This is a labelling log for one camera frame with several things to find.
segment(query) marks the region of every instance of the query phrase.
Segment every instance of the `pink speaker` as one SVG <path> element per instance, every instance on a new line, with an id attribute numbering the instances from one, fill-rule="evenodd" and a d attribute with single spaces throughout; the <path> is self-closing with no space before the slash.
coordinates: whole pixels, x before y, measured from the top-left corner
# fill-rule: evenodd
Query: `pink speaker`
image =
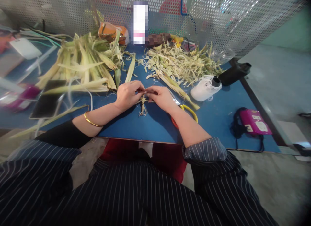
<path id="1" fill-rule="evenodd" d="M 248 134 L 272 134 L 259 111 L 246 109 L 240 112 L 240 117 Z"/>

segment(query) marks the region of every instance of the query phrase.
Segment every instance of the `scissors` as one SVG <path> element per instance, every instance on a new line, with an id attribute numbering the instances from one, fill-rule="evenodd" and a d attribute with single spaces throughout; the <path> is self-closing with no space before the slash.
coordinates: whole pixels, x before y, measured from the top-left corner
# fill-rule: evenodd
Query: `scissors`
<path id="1" fill-rule="evenodd" d="M 195 112 L 194 112 L 191 108 L 189 108 L 188 106 L 179 103 L 179 102 L 177 101 L 177 99 L 175 98 L 175 96 L 173 95 L 173 93 L 171 92 L 170 89 L 169 89 L 169 92 L 171 93 L 171 96 L 172 96 L 172 98 L 173 98 L 175 104 L 177 104 L 179 107 L 181 107 L 181 109 L 182 109 L 183 111 L 184 111 L 185 109 L 187 109 L 187 110 L 192 114 L 193 119 L 194 119 L 197 123 L 199 123 L 198 117 L 197 117 L 197 115 L 195 114 Z M 177 126 L 175 120 L 174 120 L 172 117 L 171 117 L 171 119 L 172 119 L 172 122 L 173 122 L 174 126 L 178 129 L 178 126 Z"/>

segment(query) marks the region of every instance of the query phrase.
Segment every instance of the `striped shirt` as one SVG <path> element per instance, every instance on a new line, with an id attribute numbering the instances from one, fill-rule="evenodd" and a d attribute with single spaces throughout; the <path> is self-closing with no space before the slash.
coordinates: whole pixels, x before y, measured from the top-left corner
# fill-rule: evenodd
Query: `striped shirt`
<path id="1" fill-rule="evenodd" d="M 100 159 L 73 190 L 78 154 L 25 141 L 0 165 L 0 225 L 277 225 L 218 138 L 183 148 L 195 192 L 148 161 Z"/>

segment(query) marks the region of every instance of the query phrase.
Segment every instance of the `red pants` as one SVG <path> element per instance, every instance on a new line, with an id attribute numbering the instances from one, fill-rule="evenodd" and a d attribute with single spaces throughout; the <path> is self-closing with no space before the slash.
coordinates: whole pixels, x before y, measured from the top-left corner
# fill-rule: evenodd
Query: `red pants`
<path id="1" fill-rule="evenodd" d="M 154 143 L 151 162 L 160 171 L 182 182 L 187 163 L 185 162 L 181 145 Z M 136 155 L 138 141 L 124 139 L 109 139 L 100 158 L 104 161 L 129 161 Z"/>

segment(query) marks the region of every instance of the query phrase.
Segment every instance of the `green wall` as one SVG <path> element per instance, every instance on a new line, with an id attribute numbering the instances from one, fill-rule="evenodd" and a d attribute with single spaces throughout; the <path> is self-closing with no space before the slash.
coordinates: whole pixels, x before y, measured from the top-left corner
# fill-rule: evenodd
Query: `green wall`
<path id="1" fill-rule="evenodd" d="M 304 7 L 261 44 L 311 51 L 311 8 Z"/>

